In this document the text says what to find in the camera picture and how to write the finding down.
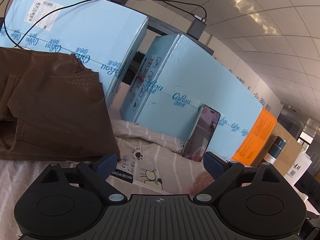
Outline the brown cardboard box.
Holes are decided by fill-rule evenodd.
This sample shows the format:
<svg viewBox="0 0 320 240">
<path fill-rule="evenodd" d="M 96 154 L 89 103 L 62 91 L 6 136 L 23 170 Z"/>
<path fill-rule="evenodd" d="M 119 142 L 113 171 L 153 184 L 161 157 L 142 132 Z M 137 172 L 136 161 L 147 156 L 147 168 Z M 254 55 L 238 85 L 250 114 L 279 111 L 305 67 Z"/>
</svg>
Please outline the brown cardboard box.
<svg viewBox="0 0 320 240">
<path fill-rule="evenodd" d="M 283 127 L 280 123 L 276 123 L 273 131 L 270 136 L 264 143 L 262 149 L 254 159 L 253 163 L 251 163 L 252 167 L 258 167 L 263 157 L 275 141 L 276 137 L 280 137 L 286 141 L 286 144 L 281 151 L 280 155 L 276 158 L 273 166 L 278 170 L 278 172 L 285 176 L 287 171 L 291 168 L 291 166 L 296 161 L 299 153 L 302 150 L 302 146 L 297 142 L 297 140 Z"/>
</svg>

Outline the brown leather garment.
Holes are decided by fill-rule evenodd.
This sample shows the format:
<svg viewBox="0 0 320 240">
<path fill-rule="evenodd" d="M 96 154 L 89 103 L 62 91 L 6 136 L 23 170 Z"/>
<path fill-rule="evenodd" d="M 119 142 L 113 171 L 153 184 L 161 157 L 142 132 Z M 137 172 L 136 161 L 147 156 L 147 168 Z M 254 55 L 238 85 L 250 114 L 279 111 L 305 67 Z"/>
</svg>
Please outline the brown leather garment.
<svg viewBox="0 0 320 240">
<path fill-rule="evenodd" d="M 120 154 L 99 74 L 72 54 L 1 48 L 1 158 Z"/>
</svg>

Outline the pink knitted sweater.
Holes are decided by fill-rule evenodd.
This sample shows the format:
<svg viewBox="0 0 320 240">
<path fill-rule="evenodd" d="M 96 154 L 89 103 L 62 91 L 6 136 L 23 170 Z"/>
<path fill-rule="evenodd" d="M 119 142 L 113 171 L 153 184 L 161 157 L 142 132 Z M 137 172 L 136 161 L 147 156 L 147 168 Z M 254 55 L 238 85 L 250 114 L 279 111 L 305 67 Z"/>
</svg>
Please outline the pink knitted sweater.
<svg viewBox="0 0 320 240">
<path fill-rule="evenodd" d="M 215 181 L 214 178 L 207 171 L 201 172 L 196 177 L 192 187 L 189 189 L 189 195 L 191 197 L 194 197 L 214 181 Z"/>
</svg>

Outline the right light blue carton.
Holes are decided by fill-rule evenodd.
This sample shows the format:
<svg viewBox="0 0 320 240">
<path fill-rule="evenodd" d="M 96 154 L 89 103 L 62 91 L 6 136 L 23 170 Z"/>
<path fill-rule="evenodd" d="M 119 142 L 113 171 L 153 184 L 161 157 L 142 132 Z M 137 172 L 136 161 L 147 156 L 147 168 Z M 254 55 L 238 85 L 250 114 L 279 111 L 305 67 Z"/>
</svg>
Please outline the right light blue carton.
<svg viewBox="0 0 320 240">
<path fill-rule="evenodd" d="M 156 37 L 120 108 L 121 118 L 187 141 L 203 105 L 220 114 L 208 150 L 230 158 L 262 106 L 222 64 L 184 35 Z"/>
</svg>

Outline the patterned beige bed sheet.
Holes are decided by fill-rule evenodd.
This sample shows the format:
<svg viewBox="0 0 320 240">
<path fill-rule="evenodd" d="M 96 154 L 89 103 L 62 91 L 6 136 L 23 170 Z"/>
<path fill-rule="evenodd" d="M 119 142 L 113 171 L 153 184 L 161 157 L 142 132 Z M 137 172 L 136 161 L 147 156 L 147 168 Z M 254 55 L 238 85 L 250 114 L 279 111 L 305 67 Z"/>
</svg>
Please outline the patterned beige bed sheet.
<svg viewBox="0 0 320 240">
<path fill-rule="evenodd" d="M 110 176 L 107 182 L 127 197 L 132 194 L 189 194 L 202 162 L 180 155 L 184 142 L 156 133 L 140 124 L 112 120 L 120 149 L 117 169 L 126 174 Z M 14 207 L 32 182 L 49 165 L 47 161 L 1 161 L 1 239 L 18 239 L 21 232 Z"/>
</svg>

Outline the black smartphone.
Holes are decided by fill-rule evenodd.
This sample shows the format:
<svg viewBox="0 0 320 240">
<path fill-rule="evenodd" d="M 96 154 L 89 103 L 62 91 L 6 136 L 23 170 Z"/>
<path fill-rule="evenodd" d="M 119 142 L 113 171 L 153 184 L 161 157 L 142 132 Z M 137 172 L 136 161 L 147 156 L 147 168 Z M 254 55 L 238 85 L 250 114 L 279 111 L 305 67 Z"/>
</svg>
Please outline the black smartphone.
<svg viewBox="0 0 320 240">
<path fill-rule="evenodd" d="M 202 105 L 192 133 L 183 149 L 182 157 L 200 162 L 210 144 L 219 120 L 219 112 L 207 105 Z"/>
</svg>

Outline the light blue carton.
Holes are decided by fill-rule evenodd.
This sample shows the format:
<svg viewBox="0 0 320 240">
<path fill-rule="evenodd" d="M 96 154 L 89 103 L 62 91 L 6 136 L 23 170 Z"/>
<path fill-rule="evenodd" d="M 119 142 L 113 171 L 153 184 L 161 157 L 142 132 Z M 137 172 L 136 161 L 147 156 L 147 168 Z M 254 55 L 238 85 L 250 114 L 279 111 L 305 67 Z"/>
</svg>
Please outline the light blue carton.
<svg viewBox="0 0 320 240">
<path fill-rule="evenodd" d="M 220 114 L 208 150 L 230 158 L 262 106 L 222 64 L 184 35 L 156 37 L 120 108 L 121 118 L 187 141 L 203 105 Z"/>
<path fill-rule="evenodd" d="M 99 73 L 110 106 L 147 26 L 147 16 L 107 0 L 14 0 L 1 46 L 75 55 Z"/>
</svg>

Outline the white paper bag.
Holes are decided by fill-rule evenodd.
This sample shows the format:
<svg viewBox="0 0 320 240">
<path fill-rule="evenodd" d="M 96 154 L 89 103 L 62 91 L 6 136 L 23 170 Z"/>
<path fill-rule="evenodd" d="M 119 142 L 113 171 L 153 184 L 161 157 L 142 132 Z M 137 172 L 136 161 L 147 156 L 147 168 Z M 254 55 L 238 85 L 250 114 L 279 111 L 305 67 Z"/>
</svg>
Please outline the white paper bag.
<svg viewBox="0 0 320 240">
<path fill-rule="evenodd" d="M 311 163 L 311 158 L 307 155 L 307 153 L 305 151 L 301 151 L 293 165 L 285 174 L 284 178 L 291 186 L 294 186 L 309 168 Z"/>
</svg>

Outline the left light blue carton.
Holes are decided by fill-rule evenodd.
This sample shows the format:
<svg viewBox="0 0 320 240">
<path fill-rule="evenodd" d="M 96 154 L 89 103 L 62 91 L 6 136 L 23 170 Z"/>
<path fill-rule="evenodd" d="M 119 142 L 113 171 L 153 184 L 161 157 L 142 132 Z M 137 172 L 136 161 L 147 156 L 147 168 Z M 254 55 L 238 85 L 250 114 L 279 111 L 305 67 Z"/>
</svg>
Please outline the left light blue carton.
<svg viewBox="0 0 320 240">
<path fill-rule="evenodd" d="M 75 55 L 99 73 L 110 106 L 147 26 L 147 16 L 107 0 L 14 0 L 1 46 Z"/>
</svg>

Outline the black power adapter right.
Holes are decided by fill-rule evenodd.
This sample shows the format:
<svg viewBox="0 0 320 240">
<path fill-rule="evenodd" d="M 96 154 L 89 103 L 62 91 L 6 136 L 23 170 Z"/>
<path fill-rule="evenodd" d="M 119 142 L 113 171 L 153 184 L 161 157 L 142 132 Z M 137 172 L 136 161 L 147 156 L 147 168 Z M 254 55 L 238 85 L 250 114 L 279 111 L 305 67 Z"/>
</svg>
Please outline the black power adapter right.
<svg viewBox="0 0 320 240">
<path fill-rule="evenodd" d="M 194 15 L 194 20 L 187 30 L 187 35 L 199 40 L 206 26 L 206 18 Z"/>
</svg>

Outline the dark blue thermos bottle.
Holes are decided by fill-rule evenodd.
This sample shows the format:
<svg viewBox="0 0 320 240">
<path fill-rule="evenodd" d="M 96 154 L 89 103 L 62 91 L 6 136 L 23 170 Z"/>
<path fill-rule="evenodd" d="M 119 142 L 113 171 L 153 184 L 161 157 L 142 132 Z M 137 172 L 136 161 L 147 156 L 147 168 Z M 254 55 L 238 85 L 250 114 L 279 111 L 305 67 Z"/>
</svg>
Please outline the dark blue thermos bottle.
<svg viewBox="0 0 320 240">
<path fill-rule="evenodd" d="M 263 158 L 264 162 L 273 164 L 286 145 L 286 140 L 277 136 Z"/>
</svg>

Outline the orange paper sheet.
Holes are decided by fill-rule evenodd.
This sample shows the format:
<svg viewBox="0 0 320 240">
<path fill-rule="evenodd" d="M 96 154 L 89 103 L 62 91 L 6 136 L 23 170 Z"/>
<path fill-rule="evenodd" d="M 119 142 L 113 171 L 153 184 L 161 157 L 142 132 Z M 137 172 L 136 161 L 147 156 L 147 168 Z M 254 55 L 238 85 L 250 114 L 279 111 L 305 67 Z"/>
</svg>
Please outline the orange paper sheet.
<svg viewBox="0 0 320 240">
<path fill-rule="evenodd" d="M 232 158 L 242 164 L 251 166 L 267 142 L 276 123 L 275 117 L 263 108 L 247 137 Z"/>
</svg>

